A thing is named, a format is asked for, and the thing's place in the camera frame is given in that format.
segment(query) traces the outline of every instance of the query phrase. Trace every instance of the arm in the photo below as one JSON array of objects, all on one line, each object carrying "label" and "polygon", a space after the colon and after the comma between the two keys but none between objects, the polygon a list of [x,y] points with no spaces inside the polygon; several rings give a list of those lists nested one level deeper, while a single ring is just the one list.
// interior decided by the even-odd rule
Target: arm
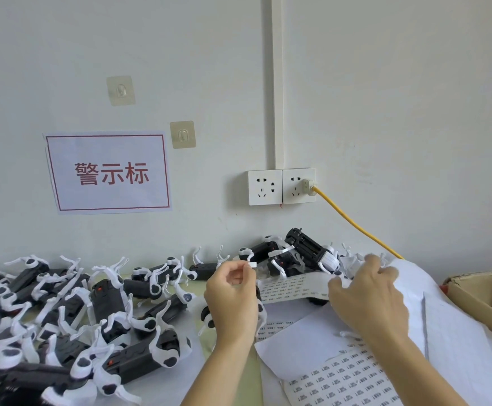
[{"label": "arm", "polygon": [[349,288],[329,282],[331,305],[370,347],[405,406],[467,406],[408,338],[409,313],[394,287],[396,268],[367,256]]},{"label": "arm", "polygon": [[230,406],[235,400],[257,327],[255,278],[248,262],[228,261],[207,281],[216,346],[181,406]]}]

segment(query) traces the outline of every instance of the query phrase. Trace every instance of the red border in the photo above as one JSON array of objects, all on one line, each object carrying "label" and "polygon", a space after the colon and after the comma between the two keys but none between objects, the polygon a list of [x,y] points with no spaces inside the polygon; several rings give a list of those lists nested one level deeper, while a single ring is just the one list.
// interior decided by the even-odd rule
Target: red border
[{"label": "red border", "polygon": [[[58,187],[56,186],[56,179],[54,178],[54,168],[52,166],[51,148],[48,144],[49,138],[98,138],[98,137],[161,137],[161,146],[163,148],[163,167],[165,168],[165,187],[167,189],[167,206],[166,207],[130,207],[130,208],[79,208],[79,209],[62,209],[60,207],[60,198],[58,197]],[[56,200],[58,202],[59,211],[112,211],[115,209],[155,209],[155,208],[170,208],[171,203],[169,201],[169,182],[167,178],[167,159],[165,158],[165,140],[163,134],[130,134],[130,135],[50,135],[46,136],[47,140],[47,153],[48,160],[51,164],[52,181],[54,183],[54,190],[56,191]]]}]

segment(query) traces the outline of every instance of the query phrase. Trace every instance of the yellow cable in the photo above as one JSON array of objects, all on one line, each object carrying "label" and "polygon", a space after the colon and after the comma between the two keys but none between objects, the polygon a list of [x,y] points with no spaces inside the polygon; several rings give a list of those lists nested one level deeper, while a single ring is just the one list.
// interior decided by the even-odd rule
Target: yellow cable
[{"label": "yellow cable", "polygon": [[364,235],[366,235],[368,238],[372,239],[374,242],[377,242],[378,244],[380,244],[381,246],[383,246],[383,248],[385,248],[387,251],[391,252],[391,254],[393,254],[394,256],[396,256],[397,258],[399,259],[404,259],[404,257],[402,255],[400,255],[398,252],[396,252],[394,249],[390,248],[388,245],[384,244],[383,242],[381,242],[378,238],[376,238],[375,236],[373,236],[372,234],[366,232],[364,229],[362,229],[359,225],[357,225],[355,222],[353,222],[353,220],[348,217],[344,211],[342,211],[339,206],[337,204],[335,204],[331,198],[329,198],[328,196],[326,196],[323,191],[321,191],[319,188],[317,188],[317,186],[312,186],[311,187],[311,190],[314,191],[314,192],[317,192],[324,200],[326,200],[331,206],[332,208],[334,208],[336,210],[336,212],[338,212],[340,215],[342,215],[342,217],[348,221],[356,230],[364,233]]}]

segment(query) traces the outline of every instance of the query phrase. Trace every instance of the cardboard box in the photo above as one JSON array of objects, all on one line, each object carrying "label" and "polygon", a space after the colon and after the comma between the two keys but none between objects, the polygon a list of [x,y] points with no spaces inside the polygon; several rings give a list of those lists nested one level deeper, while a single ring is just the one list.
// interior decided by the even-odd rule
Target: cardboard box
[{"label": "cardboard box", "polygon": [[450,277],[444,285],[456,306],[492,331],[492,272]]}]

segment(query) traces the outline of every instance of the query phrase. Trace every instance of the wall socket panel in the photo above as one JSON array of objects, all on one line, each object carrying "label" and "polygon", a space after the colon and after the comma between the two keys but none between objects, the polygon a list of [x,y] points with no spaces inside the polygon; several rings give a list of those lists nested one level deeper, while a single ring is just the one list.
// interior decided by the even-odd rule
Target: wall socket panel
[{"label": "wall socket panel", "polygon": [[284,204],[303,204],[315,202],[305,189],[306,180],[315,181],[315,168],[297,168],[282,170],[282,198]]},{"label": "wall socket panel", "polygon": [[248,171],[250,205],[282,204],[282,170]]}]

